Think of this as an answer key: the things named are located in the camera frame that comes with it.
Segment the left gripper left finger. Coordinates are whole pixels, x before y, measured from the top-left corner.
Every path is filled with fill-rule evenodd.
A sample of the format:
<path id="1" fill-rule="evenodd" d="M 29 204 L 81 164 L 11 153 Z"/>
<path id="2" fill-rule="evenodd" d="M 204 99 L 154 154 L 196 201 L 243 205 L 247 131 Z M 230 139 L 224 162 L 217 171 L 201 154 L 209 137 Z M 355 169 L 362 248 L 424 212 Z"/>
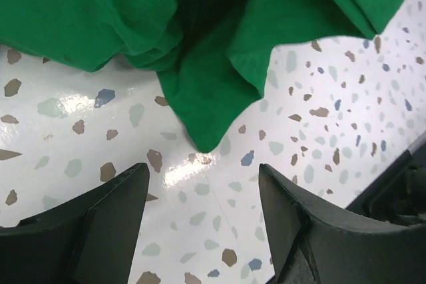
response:
<path id="1" fill-rule="evenodd" d="M 53 209 L 1 228 L 2 283 L 127 283 L 149 169 L 138 163 Z"/>

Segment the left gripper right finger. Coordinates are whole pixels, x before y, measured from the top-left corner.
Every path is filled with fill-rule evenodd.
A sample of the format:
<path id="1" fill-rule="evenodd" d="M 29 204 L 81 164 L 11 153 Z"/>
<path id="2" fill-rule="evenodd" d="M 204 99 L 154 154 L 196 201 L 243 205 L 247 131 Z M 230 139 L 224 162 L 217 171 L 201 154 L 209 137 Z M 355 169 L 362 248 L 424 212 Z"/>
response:
<path id="1" fill-rule="evenodd" d="M 259 190 L 275 283 L 424 283 L 425 170 L 397 178 L 380 215 L 336 206 L 267 164 Z"/>

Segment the green t shirt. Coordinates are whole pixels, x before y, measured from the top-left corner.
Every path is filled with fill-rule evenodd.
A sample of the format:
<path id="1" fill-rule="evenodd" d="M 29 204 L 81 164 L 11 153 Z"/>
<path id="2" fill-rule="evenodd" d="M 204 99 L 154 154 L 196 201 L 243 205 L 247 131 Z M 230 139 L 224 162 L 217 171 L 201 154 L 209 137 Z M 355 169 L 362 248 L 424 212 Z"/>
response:
<path id="1" fill-rule="evenodd" d="M 404 0 L 1 0 L 1 43 L 87 72 L 154 71 L 201 152 L 264 95 L 272 49 L 372 39 Z"/>

